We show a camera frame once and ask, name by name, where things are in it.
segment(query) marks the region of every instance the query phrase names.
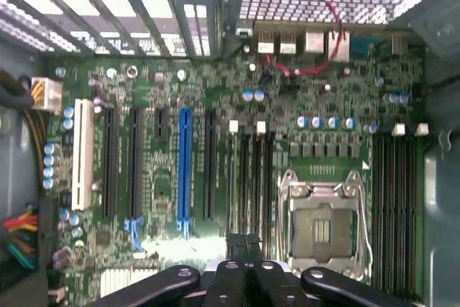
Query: blue pcie slot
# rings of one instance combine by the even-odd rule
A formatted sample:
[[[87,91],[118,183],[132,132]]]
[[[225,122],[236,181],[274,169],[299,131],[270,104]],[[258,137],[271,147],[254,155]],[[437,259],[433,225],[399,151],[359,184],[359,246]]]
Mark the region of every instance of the blue pcie slot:
[[[192,183],[192,109],[179,113],[179,189],[177,229],[188,239],[190,190]]]

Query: green circuit board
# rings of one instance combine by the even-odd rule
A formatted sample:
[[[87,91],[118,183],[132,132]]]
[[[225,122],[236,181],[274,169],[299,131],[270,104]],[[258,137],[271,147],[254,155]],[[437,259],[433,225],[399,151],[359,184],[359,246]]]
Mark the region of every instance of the green circuit board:
[[[103,109],[119,111],[115,125],[116,188],[110,191],[114,209],[110,213],[104,206],[106,117],[102,111],[94,114],[91,206],[78,212],[83,233],[75,236],[68,225],[60,231],[60,245],[69,246],[73,252],[72,264],[66,269],[70,306],[84,306],[110,293],[104,286],[110,282],[113,285],[115,280],[124,280],[118,287],[123,288],[178,263],[204,270],[207,262],[226,257],[228,232],[259,233],[261,239],[264,237],[264,254],[277,259],[277,186],[288,168],[297,172],[299,180],[321,182],[344,181],[350,170],[359,172],[367,193],[367,226],[372,230],[369,125],[374,121],[382,126],[387,122],[419,121],[421,100],[412,98],[409,104],[402,105],[386,98],[393,91],[411,94],[413,85],[423,77],[422,59],[409,54],[377,62],[353,60],[334,63],[320,75],[286,78],[278,73],[264,83],[260,83],[259,70],[249,69],[250,63],[242,58],[224,63],[132,58],[50,61],[50,75],[55,74],[56,68],[65,69],[63,106],[72,106],[77,98],[96,96],[103,100]],[[305,66],[301,58],[287,59],[286,63]],[[384,78],[383,86],[378,85],[379,78]],[[89,80],[96,82],[89,85]],[[327,92],[326,84],[332,87]],[[253,92],[251,99],[245,98],[246,91]],[[256,99],[256,91],[263,92],[263,99]],[[192,110],[193,119],[191,221],[187,236],[177,228],[179,128],[184,107]],[[142,133],[138,134],[141,145],[137,148],[142,164],[134,214],[129,187],[133,109],[142,110]],[[214,123],[212,169],[206,139],[210,111]],[[299,126],[300,116],[319,116],[325,123],[320,129],[312,129],[309,124]],[[327,128],[331,117],[339,121],[335,129]],[[348,118],[354,120],[353,129],[344,128]],[[231,126],[235,121],[237,133],[232,132]],[[260,146],[257,138],[264,138]],[[62,116],[51,116],[47,139],[63,149],[59,176],[49,191],[62,203],[61,195],[72,187],[73,130],[64,129]],[[208,181],[213,185],[209,195]],[[249,212],[250,207],[244,205],[256,202],[251,191],[258,188],[263,189],[260,198],[264,211],[260,214]],[[246,212],[232,221],[229,209]],[[133,246],[131,234],[125,230],[125,221],[135,216],[143,217],[139,235],[143,251]]]

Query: white pci slot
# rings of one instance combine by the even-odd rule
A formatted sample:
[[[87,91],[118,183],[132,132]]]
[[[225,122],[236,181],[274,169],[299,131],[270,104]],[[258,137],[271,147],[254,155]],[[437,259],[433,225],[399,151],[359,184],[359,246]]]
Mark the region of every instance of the white pci slot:
[[[93,118],[93,102],[77,98],[73,125],[72,210],[84,210],[91,206]]]

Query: motherboard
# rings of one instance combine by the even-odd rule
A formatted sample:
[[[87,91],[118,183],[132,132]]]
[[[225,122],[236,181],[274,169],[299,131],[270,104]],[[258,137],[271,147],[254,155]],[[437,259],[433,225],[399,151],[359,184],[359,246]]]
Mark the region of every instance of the motherboard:
[[[376,136],[417,148],[418,50],[301,77],[256,55],[53,58],[49,72],[63,111],[49,118],[44,188],[60,201],[69,306],[179,263],[203,271],[235,233],[256,234],[293,272],[324,265],[373,282]]]

